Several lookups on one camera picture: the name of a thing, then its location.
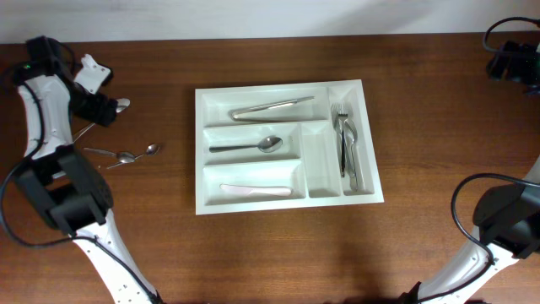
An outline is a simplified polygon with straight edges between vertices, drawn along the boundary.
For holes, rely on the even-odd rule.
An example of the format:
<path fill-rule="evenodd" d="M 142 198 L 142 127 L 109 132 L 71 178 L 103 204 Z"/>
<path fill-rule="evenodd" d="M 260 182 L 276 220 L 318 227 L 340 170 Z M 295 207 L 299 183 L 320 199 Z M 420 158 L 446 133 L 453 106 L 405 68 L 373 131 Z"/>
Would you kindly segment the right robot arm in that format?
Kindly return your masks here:
<path fill-rule="evenodd" d="M 456 212 L 460 191 L 480 179 L 502 181 L 479 199 L 467 231 Z M 522 179 L 497 173 L 466 177 L 451 197 L 451 216 L 467 238 L 434 277 L 418 282 L 400 303 L 472 303 L 472 296 L 501 270 L 539 252 L 539 162 Z"/>

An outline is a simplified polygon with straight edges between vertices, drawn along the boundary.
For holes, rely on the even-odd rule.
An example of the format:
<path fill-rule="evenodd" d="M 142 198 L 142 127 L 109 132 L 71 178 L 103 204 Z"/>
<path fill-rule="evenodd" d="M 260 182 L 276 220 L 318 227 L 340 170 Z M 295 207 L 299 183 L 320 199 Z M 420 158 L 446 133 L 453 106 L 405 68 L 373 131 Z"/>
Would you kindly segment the large steel spoon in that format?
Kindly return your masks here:
<path fill-rule="evenodd" d="M 116 113 L 126 110 L 131 105 L 131 101 L 127 98 L 117 100 Z M 80 129 L 73 135 L 73 142 L 78 141 L 85 133 L 87 133 L 95 124 L 92 122 L 86 127 Z"/>
<path fill-rule="evenodd" d="M 210 153 L 220 153 L 238 149 L 258 149 L 262 153 L 272 153 L 278 150 L 283 145 L 283 140 L 277 136 L 268 136 L 263 138 L 257 144 L 246 144 L 246 145 L 236 145 L 236 146 L 220 146 L 220 147 L 210 147 Z"/>

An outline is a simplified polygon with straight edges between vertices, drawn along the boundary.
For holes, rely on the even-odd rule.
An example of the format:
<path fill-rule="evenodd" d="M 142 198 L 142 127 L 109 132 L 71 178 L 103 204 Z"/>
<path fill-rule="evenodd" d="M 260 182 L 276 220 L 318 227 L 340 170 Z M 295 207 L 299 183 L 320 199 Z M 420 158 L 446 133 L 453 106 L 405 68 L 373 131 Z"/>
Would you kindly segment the steel fork dark handle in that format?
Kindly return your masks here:
<path fill-rule="evenodd" d="M 343 123 L 346 120 L 347 116 L 348 116 L 348 114 L 345 112 L 345 110 L 343 109 L 343 105 L 342 105 L 342 111 L 340 113 L 340 121 L 341 121 L 341 127 L 342 127 L 342 138 L 340 139 L 340 156 L 341 156 L 340 169 L 341 169 L 341 176 L 342 177 L 345 177 L 345 172 L 346 172 L 346 148 L 345 148 L 346 142 L 345 142 Z"/>

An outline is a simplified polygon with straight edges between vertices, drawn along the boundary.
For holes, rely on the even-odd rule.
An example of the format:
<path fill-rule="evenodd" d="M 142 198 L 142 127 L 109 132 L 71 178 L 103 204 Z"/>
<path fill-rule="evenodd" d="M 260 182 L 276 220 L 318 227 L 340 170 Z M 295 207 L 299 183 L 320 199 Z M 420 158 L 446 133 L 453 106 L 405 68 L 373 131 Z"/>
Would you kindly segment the steel tongs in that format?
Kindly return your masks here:
<path fill-rule="evenodd" d="M 306 97 L 300 97 L 300 98 L 296 98 L 292 100 L 283 100 L 283 101 L 273 102 L 273 103 L 259 105 L 259 106 L 245 107 L 245 108 L 229 111 L 229 116 L 233 121 L 243 121 L 243 118 L 240 118 L 240 116 L 246 113 L 273 110 L 273 109 L 278 109 L 282 107 L 294 106 L 301 102 L 314 100 L 314 99 L 315 99 L 314 96 L 306 96 Z"/>

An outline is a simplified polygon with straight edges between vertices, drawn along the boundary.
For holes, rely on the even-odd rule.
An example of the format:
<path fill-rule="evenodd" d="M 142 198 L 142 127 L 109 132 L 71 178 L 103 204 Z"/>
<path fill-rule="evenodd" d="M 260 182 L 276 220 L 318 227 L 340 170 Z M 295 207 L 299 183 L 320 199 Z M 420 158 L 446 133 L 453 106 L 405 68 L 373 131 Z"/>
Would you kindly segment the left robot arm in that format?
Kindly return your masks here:
<path fill-rule="evenodd" d="M 112 70 L 89 54 L 80 62 L 64 57 L 69 48 L 46 36 L 25 43 L 30 59 L 7 70 L 24 102 L 27 146 L 6 177 L 15 182 L 36 213 L 61 240 L 72 242 L 93 264 L 117 303 L 160 303 L 159 292 L 143 277 L 116 227 L 113 196 L 103 176 L 75 148 L 73 117 L 107 127 L 129 107 L 126 98 L 100 93 Z"/>

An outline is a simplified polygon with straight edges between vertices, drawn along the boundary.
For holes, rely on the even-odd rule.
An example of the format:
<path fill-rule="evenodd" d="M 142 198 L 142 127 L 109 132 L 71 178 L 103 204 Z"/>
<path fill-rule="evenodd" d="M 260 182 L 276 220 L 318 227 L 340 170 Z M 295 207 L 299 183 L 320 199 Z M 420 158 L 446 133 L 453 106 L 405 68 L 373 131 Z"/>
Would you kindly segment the white plastic knife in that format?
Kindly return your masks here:
<path fill-rule="evenodd" d="M 288 197 L 293 194 L 293 190 L 290 187 L 253 187 L 253 186 L 239 186 L 221 184 L 220 189 L 235 195 L 271 195 L 279 197 Z"/>

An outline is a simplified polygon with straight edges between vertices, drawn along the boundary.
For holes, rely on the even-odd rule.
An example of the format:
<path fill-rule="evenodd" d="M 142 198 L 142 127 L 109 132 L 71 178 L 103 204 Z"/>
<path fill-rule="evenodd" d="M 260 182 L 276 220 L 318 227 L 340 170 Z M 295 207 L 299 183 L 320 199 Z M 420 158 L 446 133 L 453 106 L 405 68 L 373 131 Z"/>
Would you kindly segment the small steel teaspoon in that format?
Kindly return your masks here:
<path fill-rule="evenodd" d="M 99 155 L 106 155 L 110 157 L 116 158 L 121 164 L 127 164 L 127 163 L 133 163 L 135 161 L 135 156 L 129 152 L 111 152 L 104 149 L 94 149 L 94 148 L 88 148 L 84 147 L 85 151 L 89 151 L 92 153 L 96 153 Z"/>
<path fill-rule="evenodd" d="M 124 153 L 122 152 L 121 153 L 121 157 L 119 158 L 119 161 L 117 163 L 115 163 L 114 165 L 111 165 L 111 166 L 108 166 L 108 169 L 111 169 L 111 168 L 114 168 L 114 167 L 117 167 L 117 166 L 121 166 L 121 165 L 125 165 L 125 164 L 130 164 L 130 163 L 133 163 L 135 162 L 136 160 L 140 159 L 141 157 L 144 157 L 144 156 L 152 156 L 152 155 L 156 155 L 158 152 L 159 152 L 159 149 L 160 149 L 160 146 L 157 145 L 157 144 L 151 144 L 147 147 L 147 149 L 140 155 L 131 155 L 129 153 Z"/>

